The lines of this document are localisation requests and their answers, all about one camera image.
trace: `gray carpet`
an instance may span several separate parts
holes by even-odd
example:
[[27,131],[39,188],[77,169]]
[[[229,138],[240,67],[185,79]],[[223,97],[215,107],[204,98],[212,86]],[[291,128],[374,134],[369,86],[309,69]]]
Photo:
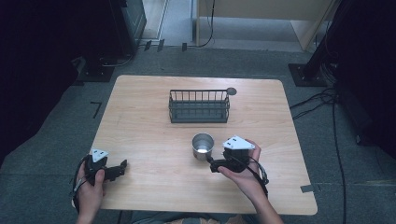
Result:
[[[274,51],[165,48],[140,49],[117,67],[109,83],[72,86],[39,133],[9,154],[0,173],[0,223],[73,223],[69,181],[90,150],[106,103],[119,75],[274,78],[283,82],[290,105],[324,88],[296,88],[288,63],[306,63],[311,54]],[[97,104],[103,103],[94,118]],[[296,115],[319,102],[292,110]],[[355,144],[354,130],[341,105],[335,107],[341,162],[346,178],[346,223],[396,223],[396,160],[377,147]],[[282,216],[286,223],[342,223],[343,185],[325,105],[295,120],[318,203],[311,217]],[[127,223],[130,212],[123,214]],[[95,223],[117,223],[119,211],[101,210]]]

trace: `wooden table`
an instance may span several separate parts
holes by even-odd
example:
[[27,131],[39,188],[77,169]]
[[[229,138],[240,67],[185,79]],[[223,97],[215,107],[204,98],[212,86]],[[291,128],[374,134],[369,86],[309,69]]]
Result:
[[[171,89],[234,87],[227,123],[171,123]],[[313,192],[278,80],[120,76],[108,101],[93,147],[109,152],[107,166],[128,160],[125,175],[106,184],[103,209],[212,213],[255,213],[235,183],[212,174],[206,161],[192,156],[196,133],[215,139],[214,159],[223,159],[222,142],[239,135],[262,147],[260,163],[269,179],[269,199],[279,214],[314,215]]]

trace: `wire basket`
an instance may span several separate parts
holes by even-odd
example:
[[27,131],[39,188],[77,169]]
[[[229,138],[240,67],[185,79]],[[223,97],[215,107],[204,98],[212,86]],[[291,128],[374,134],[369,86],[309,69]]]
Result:
[[227,90],[170,90],[169,117],[172,123],[226,123],[230,110]]

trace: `person's leg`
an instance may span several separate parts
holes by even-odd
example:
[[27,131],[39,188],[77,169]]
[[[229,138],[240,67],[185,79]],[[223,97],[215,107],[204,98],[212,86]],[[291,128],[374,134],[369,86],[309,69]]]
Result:
[[259,223],[259,220],[257,219],[256,215],[242,215],[242,218],[247,222],[247,223]]
[[163,224],[185,217],[186,213],[181,212],[133,211],[131,222],[133,224]]

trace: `handheld controller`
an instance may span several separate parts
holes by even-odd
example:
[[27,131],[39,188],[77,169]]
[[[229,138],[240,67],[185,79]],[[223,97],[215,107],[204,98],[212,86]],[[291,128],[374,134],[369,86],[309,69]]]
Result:
[[212,173],[218,173],[220,166],[224,166],[235,173],[241,173],[245,169],[248,169],[262,186],[265,196],[268,197],[268,189],[265,187],[265,185],[268,184],[268,179],[264,168],[257,161],[254,161],[258,164],[262,172],[262,177],[260,177],[259,174],[249,167],[249,164],[251,163],[250,159],[253,158],[248,155],[248,152],[251,149],[254,149],[255,146],[236,135],[224,142],[223,146],[223,160],[213,160],[212,157],[207,157],[207,161],[210,163],[210,170]]
[[120,175],[125,174],[125,168],[127,166],[127,160],[124,160],[119,166],[106,167],[107,157],[103,157],[101,160],[94,162],[92,155],[90,155],[85,162],[85,175],[87,176],[87,181],[94,185],[96,173],[103,169],[105,170],[105,180],[114,181]]
[[245,149],[231,150],[225,147],[223,156],[224,160],[214,161],[213,158],[208,158],[207,161],[210,163],[212,173],[218,173],[220,166],[224,166],[233,172],[241,173],[249,164],[248,150]]
[[[95,184],[96,173],[103,169],[105,170],[105,179],[114,181],[120,175],[125,174],[125,168],[127,166],[127,160],[124,160],[119,166],[106,167],[108,153],[99,149],[92,149],[92,155],[85,156],[78,165],[75,176],[73,178],[73,189],[70,195],[73,197],[73,205],[76,207],[79,213],[79,202],[78,202],[78,189],[85,183],[89,182],[91,185]],[[85,176],[78,180],[78,170],[81,164],[85,162]]]

